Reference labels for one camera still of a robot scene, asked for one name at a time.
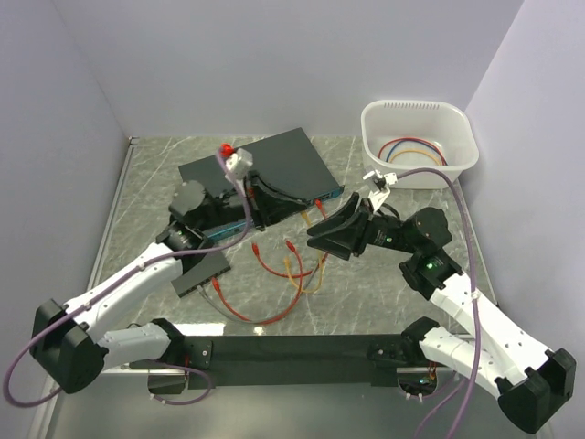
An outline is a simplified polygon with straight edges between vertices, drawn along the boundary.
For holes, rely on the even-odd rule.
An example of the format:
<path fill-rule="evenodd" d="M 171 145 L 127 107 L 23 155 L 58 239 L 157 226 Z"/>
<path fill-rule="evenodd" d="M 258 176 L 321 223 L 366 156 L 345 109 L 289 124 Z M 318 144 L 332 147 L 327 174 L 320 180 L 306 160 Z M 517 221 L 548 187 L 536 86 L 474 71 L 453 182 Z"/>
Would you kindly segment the large blue rack switch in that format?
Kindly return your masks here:
<path fill-rule="evenodd" d="M 310 204 L 337 198 L 344 192 L 344 186 L 334 178 L 302 128 L 254 141 L 243 148 L 253 156 L 252 170 L 278 189 Z M 181 165 L 179 173 L 185 181 L 201 183 L 214 197 L 232 189 L 212 155 Z"/>

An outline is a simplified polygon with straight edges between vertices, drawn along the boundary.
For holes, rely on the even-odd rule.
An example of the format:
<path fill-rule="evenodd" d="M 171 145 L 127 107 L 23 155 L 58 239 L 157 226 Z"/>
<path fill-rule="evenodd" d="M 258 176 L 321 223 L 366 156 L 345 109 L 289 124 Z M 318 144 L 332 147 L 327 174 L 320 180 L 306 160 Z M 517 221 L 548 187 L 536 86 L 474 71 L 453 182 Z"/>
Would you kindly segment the small black network switch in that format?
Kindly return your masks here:
<path fill-rule="evenodd" d="M 206 255 L 196 266 L 172 282 L 175 293 L 179 298 L 196 291 L 198 287 L 205 286 L 212 278 L 227 273 L 231 269 L 229 261 L 221 252 Z"/>

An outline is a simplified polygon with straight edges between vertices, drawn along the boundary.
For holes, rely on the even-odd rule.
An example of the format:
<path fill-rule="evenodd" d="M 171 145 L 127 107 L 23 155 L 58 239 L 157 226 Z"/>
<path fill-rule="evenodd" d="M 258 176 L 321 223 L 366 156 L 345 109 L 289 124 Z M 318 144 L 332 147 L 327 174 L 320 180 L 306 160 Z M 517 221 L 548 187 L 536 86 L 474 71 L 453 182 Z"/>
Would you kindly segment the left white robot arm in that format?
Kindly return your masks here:
<path fill-rule="evenodd" d="M 123 330 L 114 325 L 163 284 L 183 297 L 214 283 L 229 270 L 219 241 L 263 230 L 306 206 L 254 171 L 232 172 L 228 181 L 233 188 L 218 196 L 195 180 L 179 185 L 168 225 L 134 261 L 64 305 L 50 299 L 37 309 L 28 351 L 59 390 L 81 391 L 123 363 L 151 359 L 165 368 L 177 365 L 185 356 L 185 337 L 168 320 Z"/>

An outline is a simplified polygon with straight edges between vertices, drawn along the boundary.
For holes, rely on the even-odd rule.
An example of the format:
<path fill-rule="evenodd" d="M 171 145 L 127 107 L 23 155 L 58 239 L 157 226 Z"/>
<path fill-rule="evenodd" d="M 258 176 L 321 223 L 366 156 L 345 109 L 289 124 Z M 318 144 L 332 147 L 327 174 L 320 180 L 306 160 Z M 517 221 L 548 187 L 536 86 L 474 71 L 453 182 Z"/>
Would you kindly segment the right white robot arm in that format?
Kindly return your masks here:
<path fill-rule="evenodd" d="M 463 340 L 422 317 L 402 333 L 406 361 L 437 362 L 489 392 L 506 418 L 527 434 L 537 433 L 572 397 L 577 361 L 531 337 L 472 287 L 468 272 L 444 250 L 452 240 L 440 209 L 427 207 L 405 220 L 377 214 L 353 194 L 331 217 L 308 230 L 308 245 L 348 260 L 369 245 L 406 252 L 399 264 L 409 287 L 458 322 Z"/>

